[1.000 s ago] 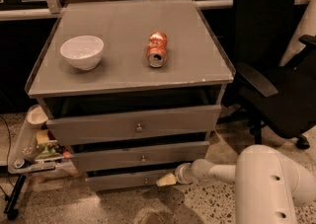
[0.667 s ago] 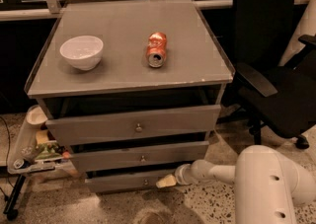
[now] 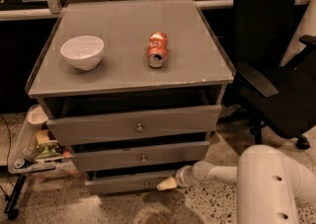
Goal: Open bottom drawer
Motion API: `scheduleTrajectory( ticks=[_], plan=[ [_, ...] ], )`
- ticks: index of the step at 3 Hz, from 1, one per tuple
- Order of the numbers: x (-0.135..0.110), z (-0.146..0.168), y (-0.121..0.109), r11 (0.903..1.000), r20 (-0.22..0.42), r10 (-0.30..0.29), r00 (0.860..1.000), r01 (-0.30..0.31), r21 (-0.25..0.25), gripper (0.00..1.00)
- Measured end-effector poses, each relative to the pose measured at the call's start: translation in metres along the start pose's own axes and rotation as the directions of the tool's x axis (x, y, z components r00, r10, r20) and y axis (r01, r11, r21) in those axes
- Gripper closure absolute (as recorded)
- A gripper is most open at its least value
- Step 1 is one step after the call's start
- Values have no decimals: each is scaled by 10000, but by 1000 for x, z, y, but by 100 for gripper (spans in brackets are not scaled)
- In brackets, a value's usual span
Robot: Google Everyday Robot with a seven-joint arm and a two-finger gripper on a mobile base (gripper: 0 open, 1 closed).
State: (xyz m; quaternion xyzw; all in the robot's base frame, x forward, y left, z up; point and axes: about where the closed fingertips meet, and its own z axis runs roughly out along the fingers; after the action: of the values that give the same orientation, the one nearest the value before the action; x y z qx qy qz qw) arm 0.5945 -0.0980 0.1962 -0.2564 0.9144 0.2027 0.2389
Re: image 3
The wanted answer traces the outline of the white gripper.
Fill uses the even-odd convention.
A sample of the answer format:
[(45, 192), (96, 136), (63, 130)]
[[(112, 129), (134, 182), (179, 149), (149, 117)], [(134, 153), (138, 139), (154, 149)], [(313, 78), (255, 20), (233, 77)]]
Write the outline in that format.
[(157, 189), (160, 191), (174, 189), (178, 185), (180, 187), (195, 187), (197, 184), (198, 181), (193, 176), (193, 167), (185, 166), (177, 171), (175, 178), (169, 177), (158, 184)]

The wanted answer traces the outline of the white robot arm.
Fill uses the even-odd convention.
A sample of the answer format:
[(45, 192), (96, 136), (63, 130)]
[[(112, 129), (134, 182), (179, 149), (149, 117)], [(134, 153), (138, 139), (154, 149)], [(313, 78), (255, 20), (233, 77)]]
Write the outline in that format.
[(238, 224), (299, 224), (298, 209), (316, 202), (316, 176), (305, 166), (267, 145), (246, 149), (236, 166), (198, 161), (158, 184), (159, 190), (235, 186)]

